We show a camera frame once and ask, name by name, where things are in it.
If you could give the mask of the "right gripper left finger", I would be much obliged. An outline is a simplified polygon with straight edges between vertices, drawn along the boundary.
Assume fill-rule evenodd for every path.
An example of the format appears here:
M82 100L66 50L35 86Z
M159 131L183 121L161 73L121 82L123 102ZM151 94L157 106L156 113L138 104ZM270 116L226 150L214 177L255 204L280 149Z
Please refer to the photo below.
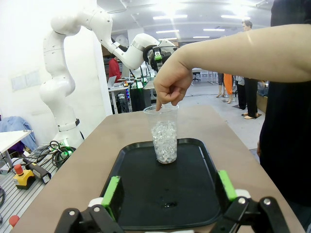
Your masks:
M103 197L92 199L84 211L65 209L55 228L56 233L123 233L118 224L124 200L120 176L111 177Z

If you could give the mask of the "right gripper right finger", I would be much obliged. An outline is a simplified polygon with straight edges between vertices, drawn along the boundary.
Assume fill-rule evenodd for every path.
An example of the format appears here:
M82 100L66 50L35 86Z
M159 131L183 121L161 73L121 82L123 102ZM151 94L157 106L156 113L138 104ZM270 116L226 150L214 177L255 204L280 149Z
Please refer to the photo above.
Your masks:
M290 231L275 198L263 197L256 202L246 190L238 194L225 170L217 172L215 191L221 217L213 226L212 233L236 233L241 226L250 226L255 233Z

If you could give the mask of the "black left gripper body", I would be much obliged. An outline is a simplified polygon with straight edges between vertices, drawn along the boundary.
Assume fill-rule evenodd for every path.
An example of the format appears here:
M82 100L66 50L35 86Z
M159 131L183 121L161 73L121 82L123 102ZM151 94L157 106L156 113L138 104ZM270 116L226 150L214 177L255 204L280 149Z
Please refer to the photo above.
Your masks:
M155 48L161 48L162 62L155 61ZM163 64L173 53L174 46L150 45L145 48L145 62L147 62L154 71L159 72Z

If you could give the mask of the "person's right hand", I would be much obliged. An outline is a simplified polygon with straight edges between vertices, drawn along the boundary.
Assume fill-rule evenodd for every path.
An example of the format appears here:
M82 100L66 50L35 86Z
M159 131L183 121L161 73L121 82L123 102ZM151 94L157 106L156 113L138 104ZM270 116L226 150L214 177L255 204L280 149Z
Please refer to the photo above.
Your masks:
M157 111L163 104L171 103L176 106L185 97L192 82L191 75L187 56L175 52L161 67L153 82L157 94Z

